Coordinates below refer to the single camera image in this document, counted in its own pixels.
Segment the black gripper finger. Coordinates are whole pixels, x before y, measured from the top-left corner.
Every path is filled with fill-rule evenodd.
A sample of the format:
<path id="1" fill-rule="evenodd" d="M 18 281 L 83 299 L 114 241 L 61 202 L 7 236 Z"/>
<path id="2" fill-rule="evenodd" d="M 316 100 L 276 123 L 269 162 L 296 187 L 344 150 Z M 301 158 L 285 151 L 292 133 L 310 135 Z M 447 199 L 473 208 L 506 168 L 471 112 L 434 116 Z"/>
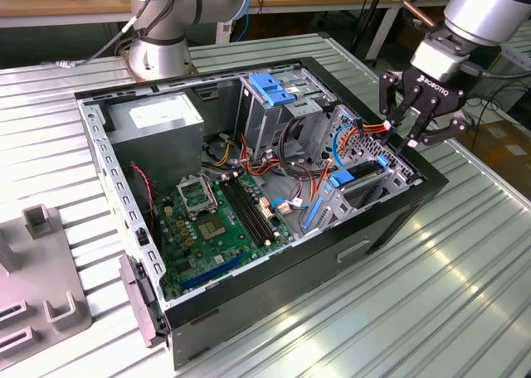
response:
<path id="1" fill-rule="evenodd" d="M 386 71 L 379 76 L 379 112 L 385 116 L 386 144 L 397 131 L 406 111 L 420 96 L 419 85 L 405 85 L 401 71 Z"/>
<path id="2" fill-rule="evenodd" d="M 429 129 L 430 123 L 437 117 L 450 115 L 450 121 L 444 128 Z M 461 107 L 451 106 L 440 98 L 430 98 L 420 108 L 420 113 L 412 125 L 407 136 L 397 147 L 401 153 L 406 147 L 415 148 L 417 145 L 433 145 L 452 139 L 466 132 L 470 128 L 470 121 L 465 117 Z"/>

